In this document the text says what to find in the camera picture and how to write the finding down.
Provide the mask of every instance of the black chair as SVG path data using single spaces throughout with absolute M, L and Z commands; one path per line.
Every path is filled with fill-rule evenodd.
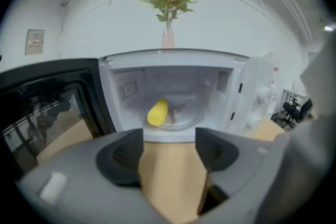
M 293 98 L 293 104 L 287 102 L 283 104 L 282 107 L 286 112 L 286 116 L 283 119 L 279 119 L 284 123 L 281 126 L 282 128 L 285 127 L 286 125 L 289 125 L 291 128 L 294 128 L 295 124 L 293 123 L 293 121 L 295 120 L 297 123 L 301 122 L 307 115 L 308 111 L 312 108 L 313 104 L 311 102 L 311 99 L 309 99 L 306 103 L 302 105 L 300 111 L 297 109 L 298 106 L 299 104 L 296 102 L 295 98 Z

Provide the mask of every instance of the pink vase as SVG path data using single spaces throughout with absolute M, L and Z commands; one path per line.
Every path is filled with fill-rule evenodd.
M 162 49 L 173 49 L 175 48 L 174 33 L 172 28 L 165 28 L 162 34 Z

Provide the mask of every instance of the green leaves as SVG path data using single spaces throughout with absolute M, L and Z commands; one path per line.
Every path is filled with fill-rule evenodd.
M 172 11 L 172 18 L 177 19 L 177 10 L 176 9 Z
M 194 12 L 188 8 L 188 4 L 196 3 L 194 0 L 141 0 L 149 3 L 153 8 L 159 10 L 156 17 L 160 22 L 171 24 L 172 20 L 177 19 L 178 14 L 186 12 Z
M 186 12 L 187 11 L 187 3 L 183 3 L 181 6 L 180 6 L 180 10 L 182 12 Z
M 165 17 L 165 16 L 163 16 L 163 15 L 157 14 L 156 16 L 157 16 L 157 18 L 159 19 L 159 21 L 161 21 L 161 22 L 165 22 L 165 21 L 167 21 L 167 17 Z

